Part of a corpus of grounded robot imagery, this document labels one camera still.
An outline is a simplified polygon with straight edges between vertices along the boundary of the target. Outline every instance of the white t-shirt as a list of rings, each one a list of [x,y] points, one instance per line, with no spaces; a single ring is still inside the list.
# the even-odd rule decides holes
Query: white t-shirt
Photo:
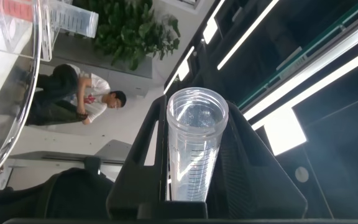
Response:
[[[101,100],[103,95],[110,92],[110,85],[106,80],[100,78],[93,73],[85,73],[75,65],[68,65],[74,68],[75,72],[78,75],[78,78],[85,77],[90,78],[92,80],[91,88],[85,88],[84,94],[85,111],[88,114],[89,121],[92,123],[92,121],[99,115],[101,115],[103,111],[107,108],[107,104],[102,103]],[[75,106],[77,106],[78,104],[76,94],[69,96],[68,98],[66,98],[66,100]]]

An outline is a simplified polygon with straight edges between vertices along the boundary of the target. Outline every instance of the fluorescent light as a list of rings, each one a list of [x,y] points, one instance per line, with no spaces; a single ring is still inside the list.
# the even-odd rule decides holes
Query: fluorescent light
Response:
[[[206,44],[209,44],[209,42],[212,40],[212,37],[214,36],[215,32],[218,30],[218,25],[216,24],[214,19],[210,19],[206,23],[205,30],[203,32],[204,40]]]
[[[248,36],[254,31],[254,29],[262,22],[265,16],[273,9],[274,5],[278,3],[278,0],[273,0],[265,10],[260,14],[260,16],[255,20],[255,22],[249,27],[245,34],[240,38],[240,40],[235,44],[235,46],[229,51],[229,53],[223,58],[221,63],[218,65],[218,70],[220,70],[223,65],[230,59],[234,52],[241,46],[241,44],[248,38]]]
[[[215,16],[218,13],[221,6],[223,5],[223,3],[224,0],[221,0],[219,2],[218,6],[216,6],[214,12],[212,13],[211,17],[208,19],[208,22],[206,23],[206,27],[203,31],[203,36],[206,44],[209,44],[215,32],[218,30],[218,25],[216,24]]]
[[[183,59],[181,65],[179,65],[178,70],[177,70],[177,71],[175,72],[175,74],[173,75],[171,81],[169,81],[169,83],[168,83],[166,89],[164,89],[163,94],[166,94],[166,93],[167,93],[168,89],[171,87],[171,85],[172,85],[173,81],[175,80],[175,78],[177,77],[177,75],[179,75],[180,81],[182,81],[182,80],[186,77],[186,75],[188,74],[189,70],[186,72],[185,69],[182,68],[182,70],[180,70],[180,68],[181,68],[182,66],[184,66],[184,65],[183,65],[184,63],[186,63],[186,64],[187,64],[187,67],[188,67],[187,59],[190,57],[190,55],[191,55],[191,53],[192,53],[193,51],[194,51],[194,46],[192,46],[191,49],[189,50],[189,52],[186,54],[185,59]]]
[[[189,64],[187,63],[187,61],[182,62],[178,68],[178,71],[177,71],[179,80],[183,81],[183,79],[185,79],[185,77],[187,76],[189,71],[190,71],[190,68],[189,68]]]
[[[252,125],[252,129],[254,129],[254,130],[259,129],[263,125],[270,122],[269,120],[272,119],[272,115],[276,111],[282,110],[283,108],[294,107],[298,103],[307,99],[309,96],[315,94],[317,91],[321,90],[322,88],[328,86],[330,83],[337,80],[338,78],[341,78],[342,76],[344,76],[351,70],[355,69],[356,67],[358,67],[358,56],[356,58],[354,58],[353,60],[351,60],[350,62],[347,62],[345,65],[343,65],[339,69],[333,71],[331,74],[324,77],[322,80],[318,81],[317,83],[315,83],[314,85],[312,85],[311,87],[309,87],[308,89],[306,89],[305,91],[303,91],[302,93],[297,95],[296,97],[292,98],[290,101],[286,102],[284,105],[277,108],[275,111],[268,114],[266,117],[264,117],[261,120],[259,120],[258,122],[256,122],[254,125]]]
[[[276,90],[267,95],[263,100],[258,102],[255,106],[249,109],[244,113],[246,120],[250,120],[255,115],[259,114],[261,111],[269,107],[271,104],[276,102],[278,99],[289,93],[299,84],[303,83],[309,77],[320,71],[326,65],[337,59],[339,56],[347,52],[353,46],[358,44],[358,30],[355,31],[348,38],[343,40],[337,46],[332,48],[329,52],[324,54],[322,57],[317,59],[311,65],[302,70],[295,77],[284,83],[282,86],[278,87]]]
[[[274,156],[306,142],[306,136],[291,108],[275,111],[272,119],[265,124],[265,131]]]

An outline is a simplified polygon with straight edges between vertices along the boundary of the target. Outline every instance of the light strip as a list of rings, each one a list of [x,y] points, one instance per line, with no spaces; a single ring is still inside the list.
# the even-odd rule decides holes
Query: light strip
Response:
[[[284,83],[282,86],[278,87],[276,90],[271,92],[267,95],[263,100],[258,102],[255,106],[249,109],[247,112],[244,113],[246,120],[250,120],[261,111],[269,107],[271,104],[276,102],[278,99],[289,93],[299,84],[303,83],[309,77],[320,71],[326,65],[337,59],[339,56],[347,52],[353,46],[358,44],[358,30],[355,31],[352,35],[348,38],[343,40],[325,55],[320,57],[318,60],[313,62],[311,65],[306,67],[303,71],[297,74],[295,77]]]
[[[328,86],[333,81],[337,80],[338,78],[341,78],[351,70],[358,67],[358,56],[351,60],[350,62],[347,62],[345,65],[340,67],[339,69],[335,70],[328,76],[324,77],[322,80],[318,81],[311,87],[307,88],[305,91],[297,95],[296,97],[292,98],[290,101],[286,102],[281,107],[277,108],[275,111],[271,112],[266,117],[262,118],[260,121],[256,122],[254,125],[252,125],[252,129],[256,130],[262,127],[264,124],[268,122],[268,120],[272,117],[272,114],[276,112],[277,110],[282,110],[283,108],[292,108],[298,103],[302,102],[303,100],[307,99],[307,97],[315,94],[317,91],[321,90],[322,88]]]
[[[218,6],[216,6],[216,9],[214,10],[211,17],[208,19],[208,22],[206,23],[206,27],[203,31],[203,36],[206,44],[209,44],[215,32],[218,30],[218,25],[216,24],[215,16],[218,13],[221,6],[223,5],[223,2],[224,0],[221,0],[219,2]]]
[[[187,63],[187,59],[190,57],[190,55],[191,55],[191,53],[192,53],[193,51],[194,51],[194,46],[191,47],[191,49],[190,49],[189,52],[187,53],[185,59],[183,59],[183,61],[182,61],[181,64],[179,65],[178,70],[176,70],[176,72],[175,72],[175,74],[173,75],[171,81],[169,81],[167,87],[164,89],[163,94],[166,94],[166,93],[167,93],[167,91],[168,91],[168,89],[171,87],[173,81],[175,80],[175,78],[176,78],[177,75],[179,74],[179,68],[182,66],[183,63]]]
[[[255,20],[255,22],[249,27],[245,34],[240,38],[240,40],[235,44],[235,46],[229,51],[229,53],[223,58],[221,63],[218,65],[218,70],[220,70],[223,65],[230,59],[234,52],[241,46],[241,44],[250,36],[254,29],[262,22],[266,15],[273,9],[273,7],[278,3],[278,0],[273,0],[265,10],[260,14],[260,16]]]

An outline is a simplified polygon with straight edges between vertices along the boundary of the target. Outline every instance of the person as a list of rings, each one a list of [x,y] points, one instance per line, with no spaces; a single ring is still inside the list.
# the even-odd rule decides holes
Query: person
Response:
[[[55,67],[51,75],[39,74],[27,125],[51,125],[81,121],[92,123],[106,108],[122,108],[126,95],[111,91],[109,83],[75,65]]]

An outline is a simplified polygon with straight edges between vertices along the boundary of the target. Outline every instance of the green leaves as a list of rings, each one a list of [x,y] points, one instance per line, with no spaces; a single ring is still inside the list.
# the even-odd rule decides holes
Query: green leaves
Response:
[[[180,37],[180,32],[179,32],[179,28],[178,28],[178,19],[176,19],[175,17],[171,16],[168,20],[168,25],[172,26],[172,29],[177,33],[177,36]]]
[[[118,60],[137,69],[146,55],[159,59],[179,48],[178,20],[168,17],[168,24],[156,21],[152,0],[76,0],[99,14],[94,49],[111,55],[111,65]]]
[[[179,41],[179,39],[178,38],[176,38],[175,40],[173,40],[173,48],[175,49],[175,50],[178,50],[178,48],[179,48],[179,43],[180,43],[180,41]]]
[[[124,51],[124,46],[119,46],[114,53],[114,58],[111,61],[111,65],[114,65],[114,63],[117,61],[117,59],[119,58],[119,56],[122,54],[123,51]]]
[[[146,34],[149,32],[150,28],[153,26],[152,22],[148,22],[140,25],[139,27],[139,35],[141,38],[145,38]]]

